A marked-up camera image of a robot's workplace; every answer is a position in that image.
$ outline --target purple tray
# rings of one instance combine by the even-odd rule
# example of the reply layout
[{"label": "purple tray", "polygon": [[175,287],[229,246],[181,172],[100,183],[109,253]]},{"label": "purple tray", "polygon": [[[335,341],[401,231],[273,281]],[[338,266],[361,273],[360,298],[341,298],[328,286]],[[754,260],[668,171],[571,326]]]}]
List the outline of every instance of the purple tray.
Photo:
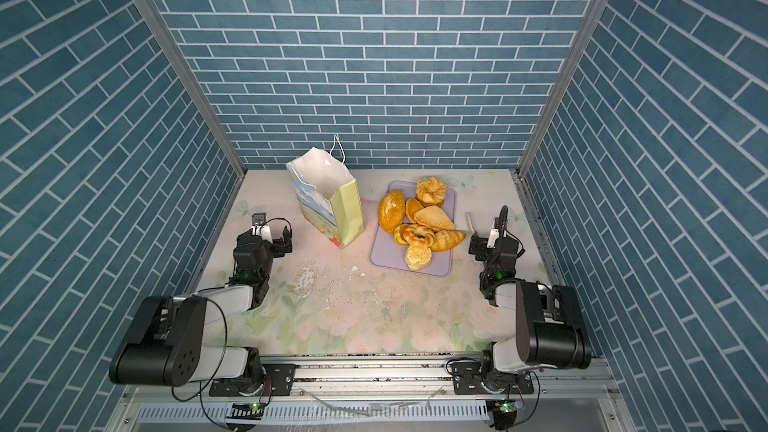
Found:
[{"label": "purple tray", "polygon": [[[402,190],[406,200],[416,197],[416,184],[414,182],[403,182],[395,180],[389,183],[387,193],[393,190]],[[453,220],[456,213],[456,191],[448,189],[446,201],[442,205],[442,210],[448,218]],[[373,235],[373,245],[371,246],[370,260],[371,264],[377,267],[394,268],[405,272],[414,272],[406,264],[406,249],[408,245],[398,245],[392,235],[384,232],[382,226],[376,225],[376,234]],[[429,267],[416,271],[418,274],[434,275],[435,277],[445,277],[451,273],[451,258],[453,249],[445,252],[434,252],[432,254],[432,263]]]}]

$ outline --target floral tablecloth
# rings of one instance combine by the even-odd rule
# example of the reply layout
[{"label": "floral tablecloth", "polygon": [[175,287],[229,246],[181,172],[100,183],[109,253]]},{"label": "floral tablecloth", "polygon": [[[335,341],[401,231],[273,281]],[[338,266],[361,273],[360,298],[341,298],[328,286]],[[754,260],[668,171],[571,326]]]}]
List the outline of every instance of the floral tablecloth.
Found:
[{"label": "floral tablecloth", "polygon": [[[372,354],[464,352],[514,336],[514,314],[492,307],[478,290],[482,264],[467,254],[468,237],[453,250],[451,273],[436,278],[378,268],[369,262],[376,206],[392,180],[417,182],[438,176],[456,190],[457,230],[467,231],[466,212],[487,236],[494,216],[509,207],[510,233],[527,251],[518,277],[548,283],[541,257],[508,170],[353,170],[366,230],[338,249],[301,215],[288,172],[249,171],[218,237],[197,288],[225,283],[234,266],[236,236],[250,216],[266,212],[293,225],[293,253],[275,259],[262,305],[227,321],[230,345],[258,347],[262,354]],[[204,340],[223,342],[221,322],[206,327]]]}]

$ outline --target shopping bag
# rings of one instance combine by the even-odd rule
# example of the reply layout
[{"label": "shopping bag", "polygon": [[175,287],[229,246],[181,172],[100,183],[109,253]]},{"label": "shopping bag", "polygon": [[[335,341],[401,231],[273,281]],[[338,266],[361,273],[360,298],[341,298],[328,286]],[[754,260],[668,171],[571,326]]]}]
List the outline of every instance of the shopping bag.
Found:
[{"label": "shopping bag", "polygon": [[317,230],[339,248],[362,234],[364,224],[357,180],[344,162],[313,147],[302,157],[288,162],[286,168],[304,218]]}]

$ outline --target pastry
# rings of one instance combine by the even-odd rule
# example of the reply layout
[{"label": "pastry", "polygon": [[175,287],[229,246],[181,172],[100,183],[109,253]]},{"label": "pastry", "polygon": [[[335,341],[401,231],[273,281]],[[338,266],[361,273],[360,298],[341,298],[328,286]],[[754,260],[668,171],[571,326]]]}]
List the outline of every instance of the pastry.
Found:
[{"label": "pastry", "polygon": [[435,243],[435,233],[427,226],[406,226],[402,237],[409,245],[418,247],[431,247]]},{"label": "pastry", "polygon": [[402,237],[402,230],[407,226],[408,224],[400,224],[395,227],[393,235],[395,236],[395,242],[397,242],[398,245],[408,245],[408,242]]},{"label": "pastry", "polygon": [[424,207],[423,209],[416,211],[416,213],[413,214],[413,217],[418,224],[427,226],[432,230],[456,229],[456,226],[453,225],[451,219],[437,206]]},{"label": "pastry", "polygon": [[447,193],[448,186],[437,177],[423,178],[416,184],[416,198],[425,207],[442,207]]},{"label": "pastry", "polygon": [[417,271],[421,270],[432,262],[432,250],[429,247],[419,247],[409,245],[406,250],[406,264],[408,268]]},{"label": "pastry", "polygon": [[379,202],[379,225],[391,234],[406,216],[406,197],[402,190],[393,190]]},{"label": "pastry", "polygon": [[451,250],[456,245],[462,243],[465,237],[464,232],[456,232],[455,230],[439,230],[435,232],[435,242],[429,246],[433,252],[445,252]]},{"label": "pastry", "polygon": [[406,202],[406,217],[408,217],[408,220],[411,222],[411,224],[416,224],[416,219],[414,219],[413,214],[423,208],[424,206],[422,206],[422,203],[415,198],[408,199],[408,202]]}]

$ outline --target white string handle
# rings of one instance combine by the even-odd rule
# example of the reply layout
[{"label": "white string handle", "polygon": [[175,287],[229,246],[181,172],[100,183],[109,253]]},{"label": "white string handle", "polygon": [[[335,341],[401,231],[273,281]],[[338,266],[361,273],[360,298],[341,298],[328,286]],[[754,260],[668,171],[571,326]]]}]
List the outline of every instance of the white string handle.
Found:
[{"label": "white string handle", "polygon": [[346,161],[346,154],[344,153],[344,147],[341,145],[341,140],[339,140],[339,134],[333,134],[333,147],[331,147],[331,151],[328,152],[333,156],[333,149],[336,148],[336,143],[339,143],[339,150],[341,151],[341,163],[344,163]]}]

